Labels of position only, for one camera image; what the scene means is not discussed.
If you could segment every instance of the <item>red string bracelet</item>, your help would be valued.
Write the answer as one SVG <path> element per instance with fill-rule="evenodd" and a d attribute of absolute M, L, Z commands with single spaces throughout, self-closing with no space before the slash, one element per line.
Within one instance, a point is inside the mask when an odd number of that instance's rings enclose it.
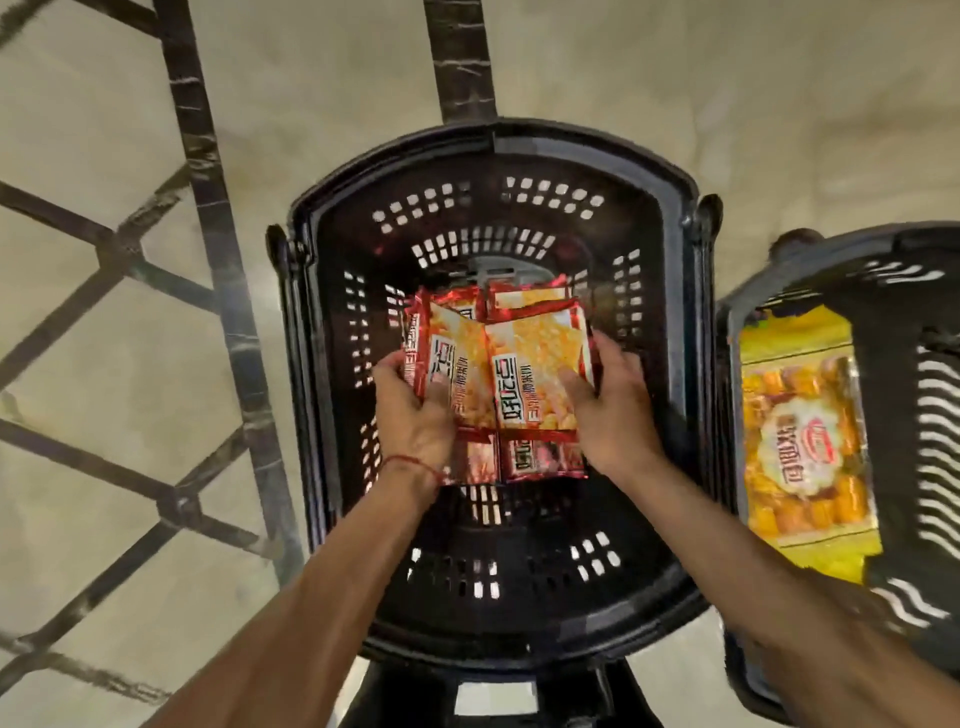
<path fill-rule="evenodd" d="M 391 460 L 400 460 L 404 463 L 412 463 L 413 465 L 419 465 L 421 468 L 424 468 L 426 471 L 428 471 L 431 475 L 434 476 L 434 478 L 437 481 L 438 488 L 442 486 L 444 483 L 446 483 L 446 477 L 444 476 L 443 473 L 436 470 L 435 468 L 431 468 L 429 465 L 424 463 L 418 457 L 413 457 L 412 455 L 399 455 L 399 454 L 387 455 L 387 457 L 383 461 L 383 466 L 381 467 L 386 467 L 387 463 L 389 463 Z"/>

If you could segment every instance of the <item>tile floor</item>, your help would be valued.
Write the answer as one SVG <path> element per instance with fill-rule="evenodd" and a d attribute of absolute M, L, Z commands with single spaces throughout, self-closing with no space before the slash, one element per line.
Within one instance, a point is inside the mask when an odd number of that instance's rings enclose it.
<path fill-rule="evenodd" d="M 190 48 L 157 39 L 185 7 L 0 0 L 4 725 L 139 725 L 296 572 L 263 232 L 337 165 L 442 121 L 422 3 L 194 0 L 211 129 Z M 721 294 L 785 230 L 960 217 L 952 0 L 484 12 L 501 114 L 620 134 L 723 196 Z M 666 725 L 765 722 L 721 655 L 708 613 L 631 664 Z M 477 694 L 474 712 L 509 699 Z"/>

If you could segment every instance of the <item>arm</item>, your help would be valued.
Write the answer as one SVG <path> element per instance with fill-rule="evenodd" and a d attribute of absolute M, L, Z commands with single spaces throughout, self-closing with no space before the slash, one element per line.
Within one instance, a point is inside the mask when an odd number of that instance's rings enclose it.
<path fill-rule="evenodd" d="M 447 388 L 432 384 L 421 406 L 397 375 L 400 363 L 396 352 L 373 370 L 383 455 L 408 455 L 439 471 L 454 437 Z M 377 604 L 439 485 L 423 466 L 384 465 L 298 579 L 167 701 L 151 728 L 326 725 Z"/>
<path fill-rule="evenodd" d="M 882 708 L 894 725 L 949 725 L 960 687 L 908 646 L 851 616 L 776 550 L 708 498 L 664 457 L 639 357 L 595 335 L 599 396 L 563 374 L 584 455 L 636 505 L 734 630 Z"/>

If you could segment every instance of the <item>black shopping basket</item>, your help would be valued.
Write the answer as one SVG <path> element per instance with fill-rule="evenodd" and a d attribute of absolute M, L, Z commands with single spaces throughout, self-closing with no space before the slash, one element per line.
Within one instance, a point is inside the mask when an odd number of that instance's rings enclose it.
<path fill-rule="evenodd" d="M 670 457 L 710 491 L 715 197 L 650 152 L 562 124 L 415 133 L 334 172 L 271 228 L 310 545 L 381 461 L 371 368 L 418 286 L 571 279 L 594 326 L 642 352 Z M 363 653 L 467 679 L 584 670 L 706 605 L 606 478 L 450 487 L 424 518 Z"/>
<path fill-rule="evenodd" d="M 853 327 L 884 553 L 866 583 L 918 653 L 960 679 L 960 224 L 801 236 L 718 306 L 719 479 L 746 518 L 739 332 L 757 309 L 824 304 Z M 753 713 L 788 723 L 736 638 L 727 674 Z"/>

